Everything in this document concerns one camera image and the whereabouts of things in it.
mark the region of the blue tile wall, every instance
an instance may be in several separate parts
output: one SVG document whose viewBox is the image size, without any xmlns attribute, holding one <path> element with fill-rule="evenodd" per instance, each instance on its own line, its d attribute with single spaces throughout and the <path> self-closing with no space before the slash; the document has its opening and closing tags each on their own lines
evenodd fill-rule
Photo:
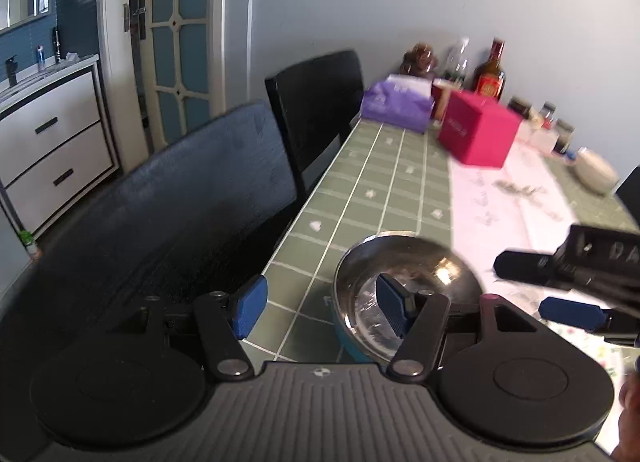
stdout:
<svg viewBox="0 0 640 462">
<path fill-rule="evenodd" d="M 53 56 L 51 30 L 55 27 L 56 0 L 49 0 L 47 16 L 0 35 L 0 81 L 6 80 L 4 61 L 15 54 L 18 71 L 36 63 L 36 47 L 44 47 L 45 57 Z"/>
<path fill-rule="evenodd" d="M 98 45 L 97 0 L 56 0 L 62 54 L 96 54 Z"/>
</svg>

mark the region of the red box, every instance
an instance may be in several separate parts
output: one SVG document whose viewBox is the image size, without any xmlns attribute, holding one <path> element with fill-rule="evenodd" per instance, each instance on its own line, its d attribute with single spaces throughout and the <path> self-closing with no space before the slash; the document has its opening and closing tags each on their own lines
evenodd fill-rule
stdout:
<svg viewBox="0 0 640 462">
<path fill-rule="evenodd" d="M 521 121 L 493 98 L 452 92 L 438 141 L 464 165 L 502 168 Z"/>
</svg>

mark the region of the black faucet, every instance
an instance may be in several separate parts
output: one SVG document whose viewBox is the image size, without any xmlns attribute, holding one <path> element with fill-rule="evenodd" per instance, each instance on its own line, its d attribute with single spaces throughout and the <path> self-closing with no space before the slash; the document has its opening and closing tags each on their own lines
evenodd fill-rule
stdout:
<svg viewBox="0 0 640 462">
<path fill-rule="evenodd" d="M 14 58 L 15 56 L 12 56 L 4 61 L 6 65 L 6 75 L 9 78 L 9 87 L 15 87 L 18 84 L 18 80 L 15 77 L 15 71 L 18 70 L 18 62 L 16 62 Z"/>
</svg>

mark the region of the chair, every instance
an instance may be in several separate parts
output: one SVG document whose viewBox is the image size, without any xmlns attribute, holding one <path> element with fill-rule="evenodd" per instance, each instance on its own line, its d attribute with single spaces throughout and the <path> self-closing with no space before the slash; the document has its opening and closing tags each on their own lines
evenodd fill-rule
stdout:
<svg viewBox="0 0 640 462">
<path fill-rule="evenodd" d="M 349 122 L 360 110 L 360 61 L 353 50 L 338 51 L 291 65 L 264 84 L 302 203 L 332 157 L 323 157 L 321 165 L 315 165 L 315 160 L 336 136 L 344 143 Z"/>
<path fill-rule="evenodd" d="M 36 366 L 136 297 L 188 303 L 233 292 L 262 271 L 295 201 L 265 103 L 214 119 L 120 179 L 53 244 L 0 319 L 0 407 L 15 410 L 10 424 L 0 420 L 0 445 L 38 427 L 24 414 Z"/>
<path fill-rule="evenodd" d="M 625 182 L 620 184 L 616 195 L 635 221 L 640 223 L 640 166 L 637 166 Z"/>
</svg>

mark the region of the bowl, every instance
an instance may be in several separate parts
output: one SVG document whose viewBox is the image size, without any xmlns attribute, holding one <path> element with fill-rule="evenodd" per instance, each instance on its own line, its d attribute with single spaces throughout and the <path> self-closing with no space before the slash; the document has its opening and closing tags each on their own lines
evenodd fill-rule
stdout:
<svg viewBox="0 0 640 462">
<path fill-rule="evenodd" d="M 587 148 L 577 151 L 574 172 L 585 187 L 599 195 L 610 193 L 620 180 L 613 166 L 601 155 Z"/>
<path fill-rule="evenodd" d="M 409 231 L 369 237 L 345 253 L 334 276 L 334 321 L 340 341 L 358 361 L 383 365 L 402 340 L 376 302 L 376 278 L 392 275 L 412 293 L 428 289 L 452 303 L 478 303 L 482 288 L 469 267 L 445 246 Z"/>
</svg>

